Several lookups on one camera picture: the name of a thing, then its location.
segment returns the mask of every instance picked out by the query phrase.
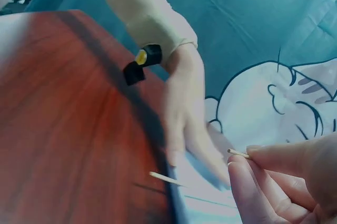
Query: white cartoon character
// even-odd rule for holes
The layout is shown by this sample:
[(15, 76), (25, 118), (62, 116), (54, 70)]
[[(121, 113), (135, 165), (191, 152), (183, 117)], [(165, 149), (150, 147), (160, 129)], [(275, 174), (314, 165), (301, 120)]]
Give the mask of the white cartoon character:
[(255, 65), (235, 76), (206, 119), (241, 151), (247, 145), (297, 142), (336, 131), (337, 59), (288, 67)]

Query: toothpick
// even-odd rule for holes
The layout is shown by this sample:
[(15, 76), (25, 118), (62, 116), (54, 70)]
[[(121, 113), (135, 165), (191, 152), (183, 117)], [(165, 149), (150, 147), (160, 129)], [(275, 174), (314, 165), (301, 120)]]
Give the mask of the toothpick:
[(234, 149), (228, 149), (227, 152), (228, 152), (229, 154), (240, 155), (240, 156), (242, 156), (242, 157), (245, 157), (246, 159), (250, 159), (249, 155), (247, 155), (247, 154), (245, 154), (245, 153), (238, 152), (238, 151), (236, 151), (236, 150), (234, 150)]
[(169, 178), (169, 177), (160, 175), (160, 174), (158, 174), (158, 173), (156, 173), (156, 172), (150, 172), (150, 176), (153, 176), (153, 177), (155, 177), (155, 178), (161, 179), (161, 180), (166, 181), (166, 182), (169, 182), (169, 183), (176, 184), (177, 186), (187, 187), (186, 185), (180, 183), (179, 181), (177, 181), (177, 180), (175, 180), (175, 179), (172, 179), (172, 178)]

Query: teal fabric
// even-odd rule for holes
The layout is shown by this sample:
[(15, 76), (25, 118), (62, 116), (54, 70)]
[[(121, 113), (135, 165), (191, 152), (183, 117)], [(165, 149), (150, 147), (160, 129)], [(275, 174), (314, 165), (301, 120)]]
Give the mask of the teal fabric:
[[(211, 103), (213, 100), (220, 101), (227, 84), (241, 73), (254, 69), (255, 65), (279, 62), (277, 70), (279, 65), (283, 68), (296, 66), (297, 74), (302, 76), (308, 71), (303, 73), (299, 65), (319, 64), (337, 55), (336, 0), (168, 1), (186, 17), (198, 35), (199, 51), (205, 64), (206, 95), (214, 97), (209, 99)], [(138, 48), (123, 24), (104, 0), (32, 0), (26, 10), (65, 9), (83, 10), (130, 51), (137, 52)], [(337, 68), (335, 63), (330, 61), (322, 64), (322, 67), (333, 71)], [(161, 78), (167, 77), (161, 68), (152, 69)], [(306, 76), (307, 82), (312, 80), (311, 75)], [(334, 88), (325, 87), (327, 85), (319, 79), (315, 80), (323, 89), (332, 90), (332, 100), (336, 98), (337, 91)], [(178, 204), (177, 188), (173, 188), (173, 193)], [(184, 203), (179, 209), (181, 223), (197, 216), (197, 213), (186, 209)]]

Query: reddish-brown wooden surface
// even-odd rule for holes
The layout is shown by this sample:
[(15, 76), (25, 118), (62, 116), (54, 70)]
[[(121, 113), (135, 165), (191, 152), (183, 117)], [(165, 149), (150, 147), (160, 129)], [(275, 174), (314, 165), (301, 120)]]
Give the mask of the reddish-brown wooden surface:
[(163, 83), (131, 60), (78, 11), (0, 17), (0, 223), (170, 222)]

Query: beige sleeve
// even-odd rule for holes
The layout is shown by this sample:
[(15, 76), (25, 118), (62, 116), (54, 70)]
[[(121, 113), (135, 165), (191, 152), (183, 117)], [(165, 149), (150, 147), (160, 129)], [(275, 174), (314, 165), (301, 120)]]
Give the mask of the beige sleeve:
[(197, 47), (193, 29), (166, 0), (107, 0), (107, 3), (140, 48), (149, 44), (161, 46), (162, 64), (179, 45), (193, 43)]

